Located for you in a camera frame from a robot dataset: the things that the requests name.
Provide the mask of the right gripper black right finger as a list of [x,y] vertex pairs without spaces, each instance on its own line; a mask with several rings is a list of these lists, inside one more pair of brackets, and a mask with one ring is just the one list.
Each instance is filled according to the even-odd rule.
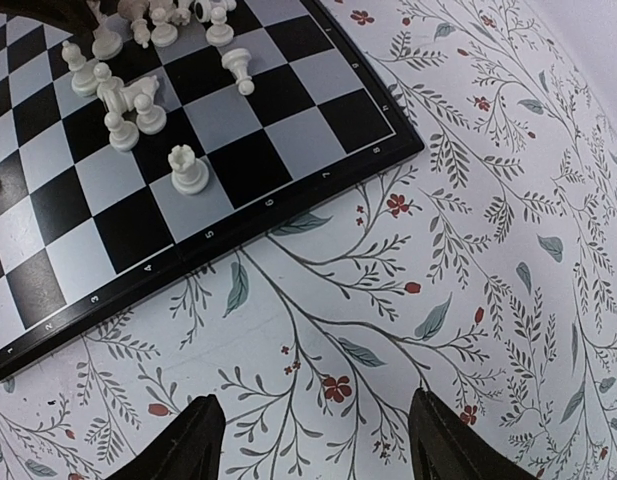
[[408,415],[416,479],[522,480],[527,471],[493,449],[434,392],[414,392]]

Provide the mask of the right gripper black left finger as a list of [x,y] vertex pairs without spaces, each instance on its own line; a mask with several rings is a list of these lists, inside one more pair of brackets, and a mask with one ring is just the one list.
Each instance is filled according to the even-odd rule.
[[226,420],[215,395],[198,396],[110,480],[217,479]]

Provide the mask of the white rook chess piece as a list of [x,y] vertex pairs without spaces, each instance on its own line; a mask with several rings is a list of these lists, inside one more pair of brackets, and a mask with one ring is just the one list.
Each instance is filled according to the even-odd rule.
[[168,155],[168,163],[172,169],[172,184],[180,194],[195,195],[207,186],[209,168],[204,161],[196,157],[190,146],[174,146]]

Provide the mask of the white knight chess piece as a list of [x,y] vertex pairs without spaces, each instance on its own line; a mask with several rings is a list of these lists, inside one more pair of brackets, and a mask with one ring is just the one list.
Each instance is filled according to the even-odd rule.
[[118,113],[120,115],[130,112],[134,109],[134,98],[140,94],[144,93],[154,99],[155,94],[160,86],[160,82],[156,75],[142,77],[139,80],[131,83],[129,86],[125,86],[124,82],[120,77],[120,100],[122,105],[122,113]]

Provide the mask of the white pawn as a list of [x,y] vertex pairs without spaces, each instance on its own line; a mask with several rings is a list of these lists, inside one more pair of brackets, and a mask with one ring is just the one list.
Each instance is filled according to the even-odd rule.
[[242,96],[251,95],[255,85],[249,74],[251,53],[246,48],[235,48],[222,55],[222,67],[228,70],[235,79],[238,92]]

